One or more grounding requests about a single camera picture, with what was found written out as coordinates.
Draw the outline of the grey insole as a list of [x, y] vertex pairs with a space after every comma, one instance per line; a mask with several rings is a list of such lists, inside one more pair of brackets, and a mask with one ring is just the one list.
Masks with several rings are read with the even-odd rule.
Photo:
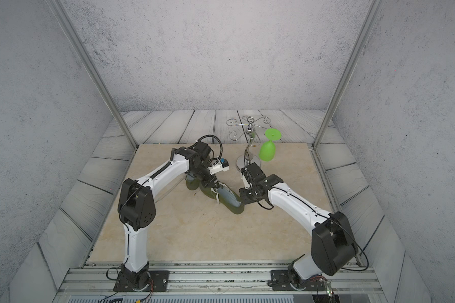
[[241, 207], [240, 197], [227, 186], [220, 186], [217, 188], [217, 199], [227, 207]]

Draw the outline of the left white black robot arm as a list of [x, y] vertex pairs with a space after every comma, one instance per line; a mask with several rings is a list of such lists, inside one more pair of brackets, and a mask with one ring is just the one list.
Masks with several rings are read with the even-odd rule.
[[156, 170], [140, 179], [126, 179], [120, 191], [119, 219], [125, 230], [124, 272], [138, 274], [147, 269], [148, 226], [156, 216], [155, 198], [178, 176], [187, 174], [205, 188], [218, 188], [216, 173], [227, 171], [229, 164], [222, 156], [209, 159], [211, 148], [197, 142], [188, 148], [174, 148], [170, 158]]

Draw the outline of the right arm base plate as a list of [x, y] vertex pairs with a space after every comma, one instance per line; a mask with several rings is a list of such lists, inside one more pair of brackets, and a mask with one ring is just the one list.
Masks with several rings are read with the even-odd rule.
[[326, 288], [326, 279], [315, 275], [302, 280], [293, 270], [271, 270], [267, 285], [273, 291], [318, 291]]

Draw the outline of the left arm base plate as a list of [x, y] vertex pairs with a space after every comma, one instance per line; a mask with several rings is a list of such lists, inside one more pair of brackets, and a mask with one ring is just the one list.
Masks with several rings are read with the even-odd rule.
[[115, 281], [115, 292], [166, 292], [170, 272], [144, 271], [137, 274], [120, 272]]

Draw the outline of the olive green shoe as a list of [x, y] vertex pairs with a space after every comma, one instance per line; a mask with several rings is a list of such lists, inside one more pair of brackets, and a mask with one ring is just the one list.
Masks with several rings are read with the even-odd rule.
[[185, 178], [186, 187], [191, 191], [195, 191], [200, 186], [200, 180], [193, 175], [187, 174]]
[[204, 187], [200, 185], [200, 190], [208, 198], [222, 203], [230, 212], [239, 215], [244, 212], [245, 205], [242, 203], [241, 198], [236, 194], [227, 184], [217, 182], [217, 187]]

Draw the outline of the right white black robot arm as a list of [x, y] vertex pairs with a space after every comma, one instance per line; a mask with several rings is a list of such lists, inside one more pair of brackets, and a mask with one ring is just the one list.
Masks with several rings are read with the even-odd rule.
[[314, 205], [277, 175], [266, 176], [255, 163], [242, 168], [241, 175], [245, 184], [240, 189], [243, 203], [264, 200], [284, 210], [310, 233], [310, 253], [293, 261], [289, 268], [298, 280], [322, 273], [333, 276], [356, 256], [359, 247], [345, 214]]

